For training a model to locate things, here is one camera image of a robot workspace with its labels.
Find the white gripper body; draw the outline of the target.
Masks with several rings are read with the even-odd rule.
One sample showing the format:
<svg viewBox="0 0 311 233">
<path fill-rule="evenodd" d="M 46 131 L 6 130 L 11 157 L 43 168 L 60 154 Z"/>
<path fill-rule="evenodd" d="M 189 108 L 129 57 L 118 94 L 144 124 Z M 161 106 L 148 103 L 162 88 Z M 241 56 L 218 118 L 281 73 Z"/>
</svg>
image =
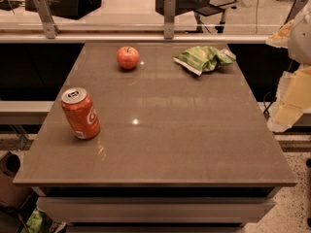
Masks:
<svg viewBox="0 0 311 233">
<path fill-rule="evenodd" d="M 288 40 L 289 57 L 304 65 L 311 65 L 311 1 L 297 13 Z"/>
</svg>

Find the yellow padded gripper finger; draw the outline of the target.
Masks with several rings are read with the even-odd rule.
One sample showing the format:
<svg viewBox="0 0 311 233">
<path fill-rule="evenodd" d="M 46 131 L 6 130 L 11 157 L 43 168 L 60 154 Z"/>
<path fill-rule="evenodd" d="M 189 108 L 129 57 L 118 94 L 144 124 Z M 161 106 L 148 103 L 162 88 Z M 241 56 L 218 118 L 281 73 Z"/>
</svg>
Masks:
<svg viewBox="0 0 311 233">
<path fill-rule="evenodd" d="M 277 32 L 269 36 L 265 43 L 274 48 L 286 49 L 288 47 L 288 40 L 293 23 L 294 21 L 290 20 L 284 24 Z"/>
<path fill-rule="evenodd" d="M 293 73 L 285 71 L 276 95 L 267 126 L 273 132 L 284 132 L 311 108 L 311 66 L 300 65 Z"/>
</svg>

